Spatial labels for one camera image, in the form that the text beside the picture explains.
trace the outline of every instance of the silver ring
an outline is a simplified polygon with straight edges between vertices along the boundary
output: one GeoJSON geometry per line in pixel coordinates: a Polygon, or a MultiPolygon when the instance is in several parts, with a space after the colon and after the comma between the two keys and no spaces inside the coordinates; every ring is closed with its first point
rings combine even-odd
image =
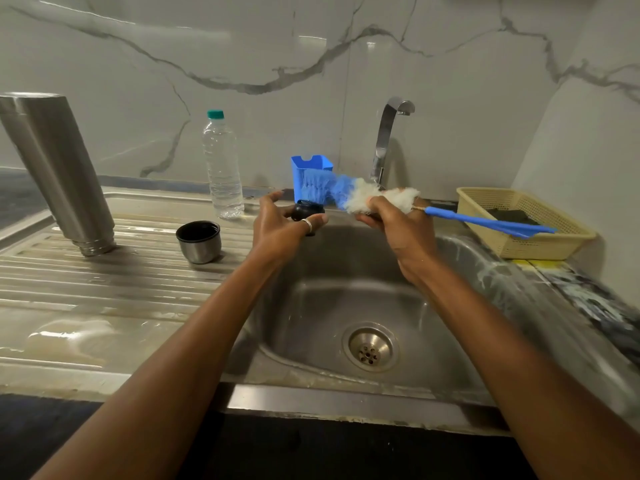
{"type": "Polygon", "coordinates": [[[309,234],[311,234],[314,231],[313,224],[311,224],[311,222],[309,222],[309,219],[302,219],[302,222],[306,222],[307,223],[307,225],[309,226],[309,234]]]}

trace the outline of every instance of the clear plastic bottle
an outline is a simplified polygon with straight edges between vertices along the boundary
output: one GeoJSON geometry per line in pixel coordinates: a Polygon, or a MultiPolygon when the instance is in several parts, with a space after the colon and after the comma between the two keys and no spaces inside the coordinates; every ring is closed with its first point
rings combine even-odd
{"type": "Polygon", "coordinates": [[[209,122],[202,132],[202,147],[209,173],[211,201],[219,217],[240,217],[244,212],[244,203],[236,135],[225,124],[224,112],[208,111],[207,117],[209,122]]]}

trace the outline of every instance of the drain strainer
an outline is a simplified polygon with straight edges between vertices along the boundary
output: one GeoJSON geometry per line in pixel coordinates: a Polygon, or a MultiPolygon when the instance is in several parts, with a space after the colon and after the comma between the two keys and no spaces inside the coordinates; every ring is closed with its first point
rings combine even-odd
{"type": "Polygon", "coordinates": [[[342,348],[350,361],[370,372],[389,370],[398,354],[396,338],[377,323],[349,327],[344,332],[342,348]]]}

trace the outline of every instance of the hand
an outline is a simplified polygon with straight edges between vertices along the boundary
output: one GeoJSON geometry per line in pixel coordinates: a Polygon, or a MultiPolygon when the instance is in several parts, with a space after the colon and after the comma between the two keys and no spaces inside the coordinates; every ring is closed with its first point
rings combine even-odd
{"type": "MultiPolygon", "coordinates": [[[[413,202],[420,207],[428,207],[429,203],[420,197],[413,202]]],[[[416,271],[421,261],[437,254],[433,218],[421,210],[412,210],[404,214],[384,197],[371,197],[367,202],[369,208],[377,213],[382,221],[365,214],[356,215],[356,219],[369,227],[385,233],[387,242],[398,259],[400,271],[414,285],[419,278],[416,271]]]]}
{"type": "MultiPolygon", "coordinates": [[[[282,197],[282,191],[271,192],[260,199],[260,212],[253,223],[252,253],[265,255],[278,265],[283,265],[296,255],[300,240],[309,233],[309,225],[288,220],[293,205],[277,207],[274,202],[282,197]]],[[[314,232],[327,223],[326,214],[314,214],[308,218],[314,232]]]]}

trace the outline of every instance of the person's right arm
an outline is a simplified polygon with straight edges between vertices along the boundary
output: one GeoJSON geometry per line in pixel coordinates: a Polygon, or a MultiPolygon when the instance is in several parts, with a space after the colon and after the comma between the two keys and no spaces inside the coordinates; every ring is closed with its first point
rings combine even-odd
{"type": "Polygon", "coordinates": [[[373,197],[358,220],[384,231],[407,279],[436,308],[476,366],[542,479],[638,479],[640,435],[546,355],[437,255],[422,211],[373,197]]]}

